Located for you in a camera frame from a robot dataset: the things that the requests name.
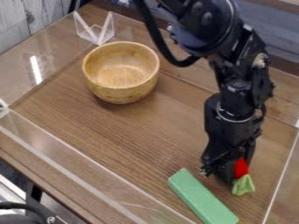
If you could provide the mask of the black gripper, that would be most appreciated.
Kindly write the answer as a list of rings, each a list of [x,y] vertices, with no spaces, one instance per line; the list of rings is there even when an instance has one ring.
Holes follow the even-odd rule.
[[[235,163],[244,158],[251,164],[256,150],[256,139],[262,134],[264,117],[254,116],[247,121],[231,121],[220,108],[220,95],[213,94],[204,102],[204,130],[208,143],[200,156],[200,173],[215,174],[227,185],[232,184]]]

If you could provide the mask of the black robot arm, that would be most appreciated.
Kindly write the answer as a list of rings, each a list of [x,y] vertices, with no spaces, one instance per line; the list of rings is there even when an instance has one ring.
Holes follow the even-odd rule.
[[[215,73],[219,92],[204,102],[208,144],[200,173],[229,185],[236,162],[254,157],[266,102],[274,96],[267,45],[242,19],[236,0],[157,1],[169,18],[172,40],[208,61]]]

